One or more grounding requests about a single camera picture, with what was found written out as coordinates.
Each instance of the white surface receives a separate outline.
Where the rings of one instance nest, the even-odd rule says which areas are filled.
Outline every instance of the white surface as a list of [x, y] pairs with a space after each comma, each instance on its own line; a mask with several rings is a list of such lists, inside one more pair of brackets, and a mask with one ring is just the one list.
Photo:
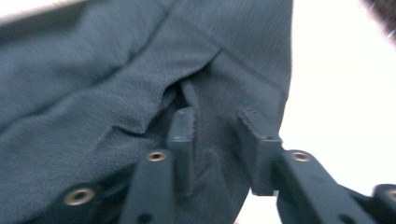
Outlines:
[[[340, 184], [396, 184], [396, 48], [359, 0], [295, 0], [284, 148], [313, 154]], [[249, 195], [240, 224], [280, 223]]]

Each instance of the dark blue cloth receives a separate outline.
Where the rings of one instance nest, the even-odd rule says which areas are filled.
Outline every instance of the dark blue cloth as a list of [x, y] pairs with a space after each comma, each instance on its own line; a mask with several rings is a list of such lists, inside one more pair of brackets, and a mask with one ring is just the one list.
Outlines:
[[232, 223], [249, 189], [236, 110], [279, 129], [290, 24], [290, 0], [101, 0], [73, 26], [0, 43], [0, 223], [164, 148], [179, 98], [197, 124], [177, 223]]

